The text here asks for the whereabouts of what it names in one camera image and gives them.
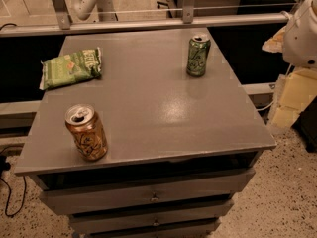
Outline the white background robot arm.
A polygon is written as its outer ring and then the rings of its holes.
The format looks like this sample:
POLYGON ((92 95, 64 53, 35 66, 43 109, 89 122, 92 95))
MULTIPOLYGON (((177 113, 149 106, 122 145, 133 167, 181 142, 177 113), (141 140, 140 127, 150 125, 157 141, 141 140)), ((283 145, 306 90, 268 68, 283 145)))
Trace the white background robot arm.
POLYGON ((82 21, 90 17, 94 8, 97 8, 100 22, 117 21, 113 0, 74 0, 73 2, 75 14, 82 21))

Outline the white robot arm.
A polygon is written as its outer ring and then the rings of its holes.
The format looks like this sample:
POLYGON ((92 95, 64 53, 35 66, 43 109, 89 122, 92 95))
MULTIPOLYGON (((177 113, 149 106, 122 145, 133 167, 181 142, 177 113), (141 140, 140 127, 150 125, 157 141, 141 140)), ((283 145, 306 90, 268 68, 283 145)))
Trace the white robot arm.
POLYGON ((317 0, 305 0, 289 19, 282 54, 294 66, 317 68, 317 0))

